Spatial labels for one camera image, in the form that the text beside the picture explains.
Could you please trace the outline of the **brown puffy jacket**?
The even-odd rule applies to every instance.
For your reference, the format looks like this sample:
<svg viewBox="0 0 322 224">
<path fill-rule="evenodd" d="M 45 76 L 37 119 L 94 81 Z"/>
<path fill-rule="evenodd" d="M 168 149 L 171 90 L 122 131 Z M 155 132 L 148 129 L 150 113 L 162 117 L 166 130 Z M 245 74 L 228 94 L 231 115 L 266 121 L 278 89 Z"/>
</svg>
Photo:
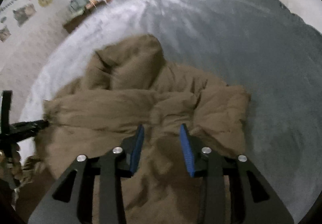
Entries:
<svg viewBox="0 0 322 224">
<path fill-rule="evenodd" d="M 164 58 L 150 34 L 96 51 L 82 77 L 43 103 L 49 127 L 35 138 L 16 210 L 28 220 L 79 155 L 101 156 L 145 128 L 140 165 L 122 182 L 128 223 L 196 223 L 200 180 L 187 173 L 180 126 L 222 155 L 245 151 L 250 94 L 211 73 Z"/>
</svg>

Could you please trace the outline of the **small cat photo sticker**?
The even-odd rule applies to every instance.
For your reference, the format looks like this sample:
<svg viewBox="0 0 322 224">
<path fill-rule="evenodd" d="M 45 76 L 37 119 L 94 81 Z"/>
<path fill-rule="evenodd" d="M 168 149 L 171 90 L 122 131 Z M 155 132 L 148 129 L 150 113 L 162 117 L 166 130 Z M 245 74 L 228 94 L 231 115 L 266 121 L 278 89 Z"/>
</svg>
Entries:
<svg viewBox="0 0 322 224">
<path fill-rule="evenodd" d="M 11 36 L 11 32 L 9 31 L 7 26 L 2 26 L 0 29 L 0 40 L 1 42 L 5 42 Z"/>
</svg>

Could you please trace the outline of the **dark wooden nightstand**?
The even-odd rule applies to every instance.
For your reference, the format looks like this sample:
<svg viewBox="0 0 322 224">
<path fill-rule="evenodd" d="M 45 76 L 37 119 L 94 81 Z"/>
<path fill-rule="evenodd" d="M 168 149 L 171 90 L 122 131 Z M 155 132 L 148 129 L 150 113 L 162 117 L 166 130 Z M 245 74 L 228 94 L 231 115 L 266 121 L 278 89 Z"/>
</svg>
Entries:
<svg viewBox="0 0 322 224">
<path fill-rule="evenodd" d="M 88 18 L 92 13 L 94 13 L 99 8 L 106 5 L 105 1 L 98 1 L 93 6 L 90 6 L 90 8 L 85 8 L 84 12 L 76 17 L 71 18 L 71 20 L 67 21 L 65 24 L 63 24 L 63 28 L 71 34 L 77 27 L 81 25 L 81 23 Z"/>
</svg>

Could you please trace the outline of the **grey plush bed blanket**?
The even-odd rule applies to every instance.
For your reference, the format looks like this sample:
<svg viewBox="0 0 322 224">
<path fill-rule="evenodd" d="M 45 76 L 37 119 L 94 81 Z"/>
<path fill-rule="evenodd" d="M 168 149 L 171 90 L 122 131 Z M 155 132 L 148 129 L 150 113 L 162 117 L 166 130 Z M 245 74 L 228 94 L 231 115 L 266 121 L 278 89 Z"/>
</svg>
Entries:
<svg viewBox="0 0 322 224">
<path fill-rule="evenodd" d="M 144 33 L 251 93 L 247 154 L 300 222 L 321 193 L 321 33 L 279 0 L 112 0 L 51 54 L 20 119 L 39 119 L 94 50 Z"/>
</svg>

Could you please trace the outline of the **green cloth pile on nightstand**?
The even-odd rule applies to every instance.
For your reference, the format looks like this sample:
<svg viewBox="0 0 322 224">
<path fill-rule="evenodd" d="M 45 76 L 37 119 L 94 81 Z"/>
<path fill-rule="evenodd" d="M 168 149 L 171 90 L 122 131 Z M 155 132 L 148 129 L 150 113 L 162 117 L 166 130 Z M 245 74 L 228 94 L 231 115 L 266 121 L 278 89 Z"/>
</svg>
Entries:
<svg viewBox="0 0 322 224">
<path fill-rule="evenodd" d="M 86 5 L 90 0 L 71 0 L 68 6 L 69 14 L 71 18 L 82 15 L 86 9 Z"/>
</svg>

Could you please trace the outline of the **cat photo wall sticker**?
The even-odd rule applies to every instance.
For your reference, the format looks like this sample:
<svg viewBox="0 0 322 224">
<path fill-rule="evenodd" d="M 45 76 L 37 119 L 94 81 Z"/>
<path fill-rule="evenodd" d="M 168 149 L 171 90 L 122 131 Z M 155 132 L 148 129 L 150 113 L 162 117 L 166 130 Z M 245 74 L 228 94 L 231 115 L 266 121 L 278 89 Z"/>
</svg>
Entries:
<svg viewBox="0 0 322 224">
<path fill-rule="evenodd" d="M 32 3 L 12 11 L 18 27 L 21 27 L 26 21 L 35 15 L 36 12 L 37 11 Z"/>
</svg>

